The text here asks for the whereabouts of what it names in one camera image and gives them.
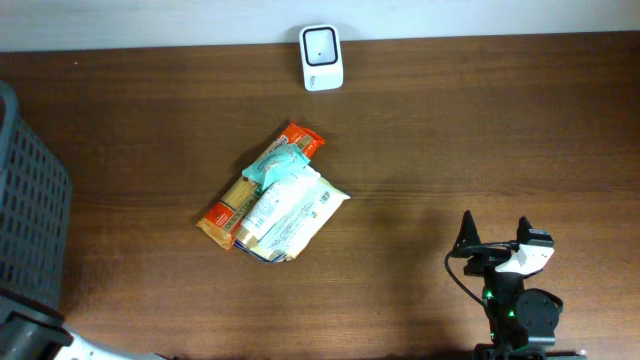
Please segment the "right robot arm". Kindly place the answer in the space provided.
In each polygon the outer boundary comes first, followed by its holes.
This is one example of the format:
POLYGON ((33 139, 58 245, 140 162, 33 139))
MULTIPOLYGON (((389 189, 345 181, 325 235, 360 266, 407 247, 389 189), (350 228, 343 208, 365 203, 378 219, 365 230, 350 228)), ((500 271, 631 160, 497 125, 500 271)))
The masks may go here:
POLYGON ((529 288, 524 281, 543 271, 554 254, 555 242, 545 230, 534 228, 526 217, 518 221, 516 238, 484 243, 480 240, 472 213, 464 212, 452 249, 444 259, 451 279, 483 309, 490 329, 489 344, 475 346, 472 357, 495 359, 585 359, 584 353, 551 352, 555 329, 564 303, 542 289, 529 288), (474 294, 452 271, 449 261, 465 259, 466 276, 484 281, 481 295, 474 294))

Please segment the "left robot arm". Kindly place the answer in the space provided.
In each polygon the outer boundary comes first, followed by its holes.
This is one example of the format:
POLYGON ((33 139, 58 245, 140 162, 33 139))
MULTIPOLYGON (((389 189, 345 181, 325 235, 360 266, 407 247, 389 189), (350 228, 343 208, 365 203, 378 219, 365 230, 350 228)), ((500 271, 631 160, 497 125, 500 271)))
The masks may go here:
POLYGON ((27 297, 1 289, 1 360, 166 360, 90 341, 64 327, 64 316, 27 297))

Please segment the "teal flushable wipes pack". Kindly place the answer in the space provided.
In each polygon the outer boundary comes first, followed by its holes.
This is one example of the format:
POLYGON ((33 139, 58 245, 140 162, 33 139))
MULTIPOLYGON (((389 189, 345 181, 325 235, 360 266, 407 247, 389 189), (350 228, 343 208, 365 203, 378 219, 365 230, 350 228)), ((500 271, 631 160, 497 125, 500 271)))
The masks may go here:
POLYGON ((242 171, 242 176, 264 191, 274 182, 309 163, 310 158, 296 144, 286 144, 258 158, 242 171))

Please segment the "orange spaghetti packet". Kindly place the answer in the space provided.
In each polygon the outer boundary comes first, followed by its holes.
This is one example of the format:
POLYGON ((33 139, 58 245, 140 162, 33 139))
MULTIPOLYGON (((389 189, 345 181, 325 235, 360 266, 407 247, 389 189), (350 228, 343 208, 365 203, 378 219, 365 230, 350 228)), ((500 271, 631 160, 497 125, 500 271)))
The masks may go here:
MULTIPOLYGON (((258 156, 258 159, 287 144, 296 144, 307 157, 312 157, 325 144, 325 139, 313 130, 291 121, 258 156)), ((235 241, 234 232, 259 197, 259 185, 241 176, 209 208, 208 212, 196 225, 218 245, 225 250, 229 250, 235 241)))

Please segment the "white label packet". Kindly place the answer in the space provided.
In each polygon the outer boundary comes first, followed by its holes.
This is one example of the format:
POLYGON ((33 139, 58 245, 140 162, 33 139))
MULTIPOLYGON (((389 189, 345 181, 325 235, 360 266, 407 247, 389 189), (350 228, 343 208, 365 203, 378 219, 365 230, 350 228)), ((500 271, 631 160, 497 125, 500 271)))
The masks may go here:
POLYGON ((319 178, 319 172, 305 166, 273 182, 241 222, 236 240, 247 248, 254 247, 319 178))

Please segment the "cream noodle packet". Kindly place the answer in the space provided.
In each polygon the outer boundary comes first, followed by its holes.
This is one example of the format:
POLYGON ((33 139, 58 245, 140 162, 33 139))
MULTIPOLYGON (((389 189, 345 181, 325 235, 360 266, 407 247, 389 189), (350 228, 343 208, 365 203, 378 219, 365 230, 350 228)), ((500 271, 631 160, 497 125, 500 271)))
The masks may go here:
POLYGON ((263 262, 294 260, 310 240, 351 196, 320 177, 302 199, 257 241, 241 240, 238 229, 234 246, 263 262))

